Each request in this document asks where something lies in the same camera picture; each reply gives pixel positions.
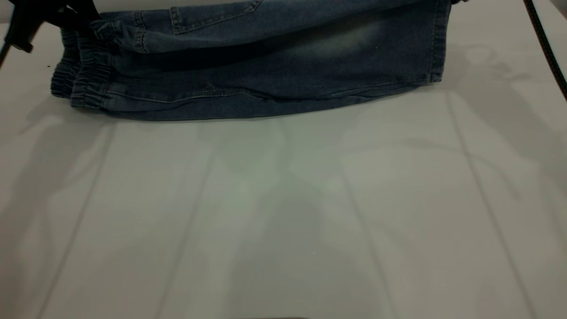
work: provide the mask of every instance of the stitching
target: stitching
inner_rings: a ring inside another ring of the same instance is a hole
[[[171,16],[172,16],[172,23],[174,23],[174,34],[179,35],[182,33],[187,33],[187,32],[191,32],[194,30],[198,30],[204,27],[208,27],[208,26],[212,26],[214,24],[220,23],[220,22],[224,22],[230,19],[234,19],[234,18],[238,18],[240,16],[243,15],[247,15],[250,13],[253,13],[256,11],[256,9],[258,9],[258,7],[260,6],[260,3],[263,0],[256,0],[256,1],[252,1],[246,8],[236,11],[236,12],[232,12],[232,13],[227,13],[227,14],[221,14],[221,15],[216,15],[216,16],[211,16],[208,17],[206,19],[203,20],[199,20],[199,21],[195,21],[192,22],[191,24],[189,24],[189,26],[182,26],[182,23],[179,19],[179,9],[178,7],[174,7],[172,8],[172,10],[170,10]]]
[[[347,91],[363,90],[363,89],[377,89],[377,88],[385,87],[385,86],[398,85],[398,84],[409,84],[409,83],[417,83],[417,82],[423,82],[423,80],[394,82],[394,83],[375,85],[375,86],[358,87],[356,89],[347,89],[347,90],[336,91],[336,92],[332,92],[332,93],[328,93],[328,94],[324,94],[324,95],[318,95],[318,96],[314,96],[312,98],[291,98],[291,99],[278,98],[278,97],[269,96],[269,95],[258,96],[258,95],[252,93],[249,90],[240,90],[240,91],[237,91],[237,92],[234,92],[234,93],[226,93],[226,94],[200,94],[200,95],[189,96],[187,98],[177,99],[177,100],[173,100],[173,101],[163,101],[163,100],[156,100],[156,99],[140,98],[138,96],[131,96],[131,95],[128,95],[128,94],[113,92],[113,91],[109,91],[109,90],[107,91],[107,93],[115,94],[115,95],[119,95],[119,96],[124,96],[125,98],[130,98],[130,99],[135,99],[135,100],[143,100],[143,101],[148,101],[148,102],[156,102],[156,103],[161,103],[161,104],[173,104],[173,103],[177,103],[177,102],[183,102],[183,101],[186,101],[186,100],[198,99],[198,98],[224,98],[224,97],[227,97],[227,96],[233,96],[233,95],[238,95],[238,94],[247,94],[247,95],[250,95],[250,96],[254,96],[255,98],[273,99],[273,100],[318,100],[318,99],[327,99],[327,98],[324,98],[325,96],[338,94],[338,93],[342,93],[342,92],[347,92]]]
[[[140,22],[142,23],[142,27],[143,27],[142,39],[140,40],[140,48],[142,49],[142,51],[144,51],[144,53],[147,53],[146,48],[144,48],[144,38],[146,37],[147,28],[146,28],[146,23],[143,20],[143,11],[140,11]]]
[[[134,37],[134,47],[137,51],[142,53],[147,53],[146,50],[143,48],[142,39],[144,33],[146,32],[145,26],[142,21],[142,11],[135,11],[134,12],[134,22],[136,24],[137,30],[136,35]]]
[[[435,4],[435,22],[433,24],[433,34],[431,35],[431,64],[429,66],[429,81],[431,82],[431,78],[433,77],[433,65],[435,63],[435,42],[437,41],[437,23],[439,20],[439,2],[441,0],[437,0]]]
[[[113,55],[113,54],[111,54],[110,67],[112,68],[112,70],[111,70],[110,73],[109,73],[109,78],[110,78],[110,79],[112,79],[113,73],[116,72],[116,68],[114,67],[115,59],[116,59],[116,56]],[[100,108],[104,108],[104,101],[105,101],[106,99],[108,99],[108,97],[107,97],[107,92],[108,92],[108,89],[110,89],[110,84],[111,84],[111,83],[112,83],[112,81],[108,81],[108,83],[106,84],[106,87],[105,87],[104,90],[103,90],[103,97],[102,97],[101,100],[100,100]]]
[[[79,99],[81,99],[81,105],[80,105],[80,107],[86,107],[86,106],[87,106],[86,96],[87,96],[87,90],[88,90],[88,87],[89,87],[90,83],[91,83],[91,77],[87,77],[87,78],[84,80],[84,85],[83,85],[83,87],[82,87],[83,92],[81,92],[80,94],[73,94],[73,93],[71,93],[71,99],[73,99],[73,97],[76,97],[76,98],[78,97]]]

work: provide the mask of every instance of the jeans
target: jeans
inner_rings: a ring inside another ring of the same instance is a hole
[[[326,110],[441,80],[456,0],[248,0],[62,30],[52,94],[139,120]]]

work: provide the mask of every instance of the elastic cuff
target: elastic cuff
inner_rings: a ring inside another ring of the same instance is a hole
[[[51,93],[59,98],[70,99],[77,73],[81,69],[77,33],[61,29],[65,51],[61,62],[57,64],[51,80]]]
[[[78,36],[81,68],[74,82],[71,106],[99,109],[103,107],[106,90],[114,74],[113,44]]]

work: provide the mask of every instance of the pocket seam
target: pocket seam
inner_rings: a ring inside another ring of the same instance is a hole
[[[181,25],[181,19],[179,18],[179,7],[172,7],[170,9],[171,25],[173,26],[173,31],[175,35],[184,34],[204,27],[212,26],[214,24],[224,22],[230,19],[238,18],[239,16],[247,15],[256,11],[258,6],[263,0],[252,1],[246,8],[230,12],[227,14],[220,14],[215,16],[210,16],[206,19],[192,22],[188,26]]]
[[[136,11],[134,13],[134,21],[136,22],[136,35],[134,38],[134,47],[140,53],[147,53],[144,48],[144,37],[146,36],[146,24],[143,21],[143,11]]]

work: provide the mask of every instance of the white surface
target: white surface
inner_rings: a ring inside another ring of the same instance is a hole
[[[442,84],[250,121],[72,110],[44,26],[0,70],[0,318],[565,318],[567,104],[520,1],[453,13]]]
[[[0,23],[10,21],[13,9],[14,5],[12,5],[12,3],[10,3],[9,1],[0,0]]]

